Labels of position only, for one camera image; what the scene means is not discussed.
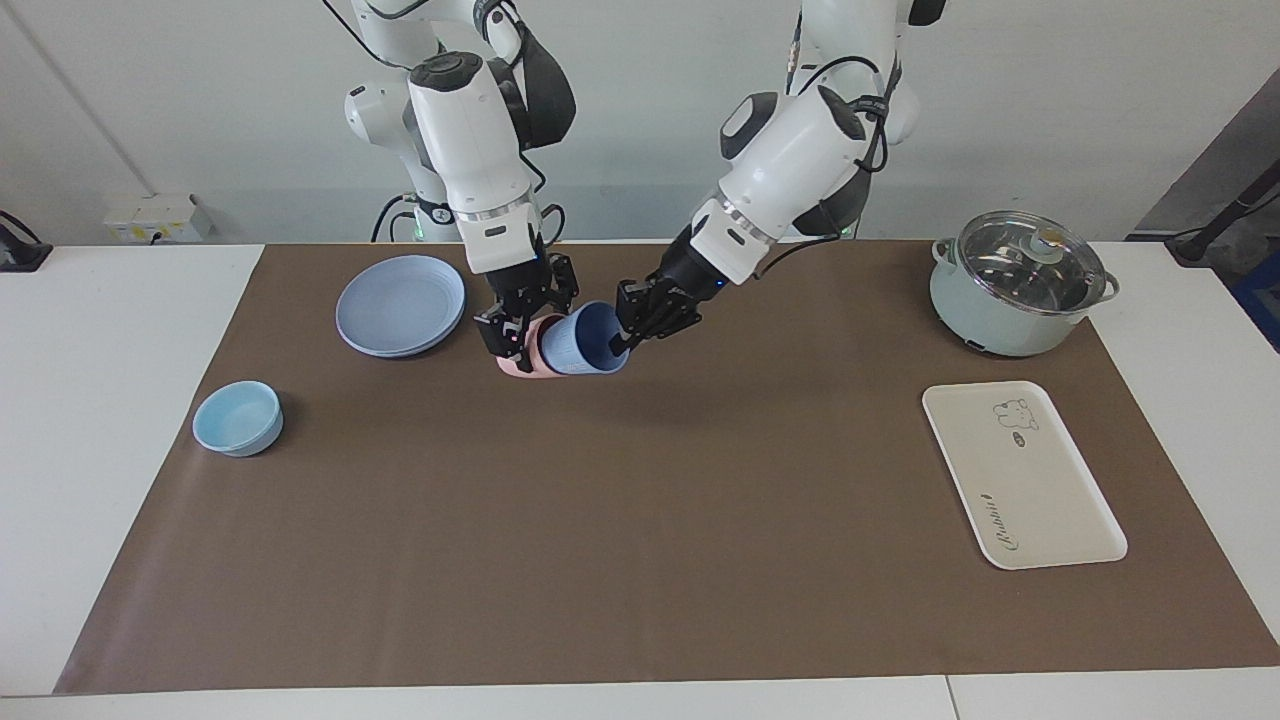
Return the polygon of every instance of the cup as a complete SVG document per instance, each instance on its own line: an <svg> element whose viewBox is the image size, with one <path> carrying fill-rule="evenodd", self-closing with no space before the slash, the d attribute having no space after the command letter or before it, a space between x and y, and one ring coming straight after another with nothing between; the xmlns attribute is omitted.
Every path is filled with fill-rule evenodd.
<svg viewBox="0 0 1280 720"><path fill-rule="evenodd" d="M525 331L525 352L529 354L529 361L534 365L532 373L526 373L521 370L515 360L509 357L498 357L498 366L502 368L503 373L513 378L520 378L525 380L545 380L553 378L563 378L564 375L552 370L547 361L543 360L541 352L541 338L548 328L556 323L564 319L564 315L559 313L552 315L543 315L536 320L529 323L529 329Z"/></svg>
<svg viewBox="0 0 1280 720"><path fill-rule="evenodd" d="M543 359L562 375L612 375L631 355L630 350L621 356L609 350L609 341L620 332L622 325L612 305L588 302L547 329Z"/></svg>

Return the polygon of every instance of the table mat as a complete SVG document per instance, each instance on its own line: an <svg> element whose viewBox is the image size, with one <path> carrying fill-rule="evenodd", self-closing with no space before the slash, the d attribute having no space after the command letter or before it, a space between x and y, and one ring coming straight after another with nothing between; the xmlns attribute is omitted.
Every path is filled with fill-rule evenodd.
<svg viewBox="0 0 1280 720"><path fill-rule="evenodd" d="M660 250L568 249L584 300ZM347 347L339 292L407 252L466 266L265 250L192 406L261 379L284 434L233 460L179 433L58 693L1280 664L1093 328L1029 360L965 348L923 242L797 255L617 375L541 382L467 325L410 360ZM1052 396L1125 560L983 560L920 396L1005 379Z"/></svg>

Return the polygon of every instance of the blue plastic cup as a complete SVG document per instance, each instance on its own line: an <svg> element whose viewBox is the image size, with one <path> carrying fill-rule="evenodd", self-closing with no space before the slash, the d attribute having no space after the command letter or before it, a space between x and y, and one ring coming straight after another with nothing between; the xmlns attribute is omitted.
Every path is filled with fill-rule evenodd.
<svg viewBox="0 0 1280 720"><path fill-rule="evenodd" d="M631 355L630 350L621 356L609 350L609 341L620 332L622 325L612 305L588 302L547 329L543 360L562 375L612 375Z"/></svg>
<svg viewBox="0 0 1280 720"><path fill-rule="evenodd" d="M260 382L232 383L200 404L191 430L206 450L230 457L262 452L284 429L275 391Z"/></svg>

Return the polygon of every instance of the white tray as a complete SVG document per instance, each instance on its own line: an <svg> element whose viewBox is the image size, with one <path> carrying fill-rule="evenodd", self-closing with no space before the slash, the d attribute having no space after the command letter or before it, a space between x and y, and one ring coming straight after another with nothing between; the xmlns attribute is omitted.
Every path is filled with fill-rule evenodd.
<svg viewBox="0 0 1280 720"><path fill-rule="evenodd" d="M1048 393L938 386L924 411L983 555L1001 570L1114 562L1129 542Z"/></svg>

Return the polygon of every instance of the white table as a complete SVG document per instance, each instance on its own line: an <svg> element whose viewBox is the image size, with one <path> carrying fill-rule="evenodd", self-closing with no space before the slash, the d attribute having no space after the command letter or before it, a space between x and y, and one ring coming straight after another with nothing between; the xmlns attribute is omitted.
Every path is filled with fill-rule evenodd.
<svg viewBox="0 0 1280 720"><path fill-rule="evenodd" d="M1207 270L1097 247L1124 283L1098 332L1280 634L1280 356ZM51 691L260 252L64 247L0 275L0 694ZM14 717L370 714L1272 719L1280 670L0 700Z"/></svg>

